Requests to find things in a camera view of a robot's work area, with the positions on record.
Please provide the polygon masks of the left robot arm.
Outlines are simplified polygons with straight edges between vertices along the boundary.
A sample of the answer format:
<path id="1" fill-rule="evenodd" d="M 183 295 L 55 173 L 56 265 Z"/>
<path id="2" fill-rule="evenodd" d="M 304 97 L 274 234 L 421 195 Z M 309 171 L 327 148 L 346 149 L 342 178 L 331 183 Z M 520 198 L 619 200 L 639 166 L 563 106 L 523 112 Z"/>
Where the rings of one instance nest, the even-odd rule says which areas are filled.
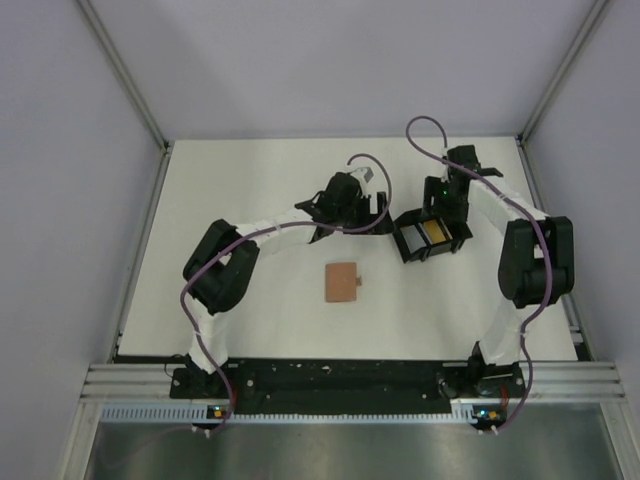
<path id="1" fill-rule="evenodd" d="M 285 249 L 317 243 L 333 233 L 388 235 L 392 187 L 370 194 L 368 168 L 338 172 L 327 186 L 289 210 L 250 224 L 214 221 L 183 268 L 185 286 L 180 305 L 191 323 L 193 340 L 187 354 L 194 369 L 192 384 L 205 396 L 226 387 L 221 367 L 229 357 L 228 313 L 245 296 L 256 264 Z"/>

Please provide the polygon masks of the brown leather card holder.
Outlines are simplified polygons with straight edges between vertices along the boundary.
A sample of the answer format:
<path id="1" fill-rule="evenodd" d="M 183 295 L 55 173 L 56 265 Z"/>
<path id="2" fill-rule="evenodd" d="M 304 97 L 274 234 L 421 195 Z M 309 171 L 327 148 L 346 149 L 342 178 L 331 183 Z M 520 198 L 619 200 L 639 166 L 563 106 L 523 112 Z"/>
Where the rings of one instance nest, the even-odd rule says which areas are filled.
<path id="1" fill-rule="evenodd" d="M 329 263 L 325 266 L 325 301 L 348 303 L 357 300 L 362 285 L 356 262 Z"/>

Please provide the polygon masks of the black plastic card box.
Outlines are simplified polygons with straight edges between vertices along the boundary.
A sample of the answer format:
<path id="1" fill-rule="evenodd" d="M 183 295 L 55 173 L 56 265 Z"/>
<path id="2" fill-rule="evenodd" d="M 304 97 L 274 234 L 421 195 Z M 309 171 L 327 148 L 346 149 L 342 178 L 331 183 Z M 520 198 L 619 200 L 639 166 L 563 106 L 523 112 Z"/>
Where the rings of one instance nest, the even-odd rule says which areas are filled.
<path id="1" fill-rule="evenodd" d="M 393 239 L 403 263 L 455 254 L 473 237 L 466 223 L 447 223 L 421 209 L 401 214 L 394 221 Z"/>

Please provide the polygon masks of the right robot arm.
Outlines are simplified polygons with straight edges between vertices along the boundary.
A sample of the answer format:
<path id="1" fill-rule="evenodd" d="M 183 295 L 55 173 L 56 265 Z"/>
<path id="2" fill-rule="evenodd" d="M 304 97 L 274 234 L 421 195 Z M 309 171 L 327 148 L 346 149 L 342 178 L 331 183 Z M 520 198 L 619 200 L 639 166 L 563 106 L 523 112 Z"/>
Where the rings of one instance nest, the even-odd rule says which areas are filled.
<path id="1" fill-rule="evenodd" d="M 495 168 L 481 166 L 475 147 L 445 150 L 441 178 L 425 180 L 424 210 L 455 233 L 479 211 L 502 235 L 497 279 L 503 300 L 468 359 L 467 384 L 487 396 L 513 378 L 526 360 L 529 325 L 575 283 L 573 224 L 552 217 L 513 190 Z"/>

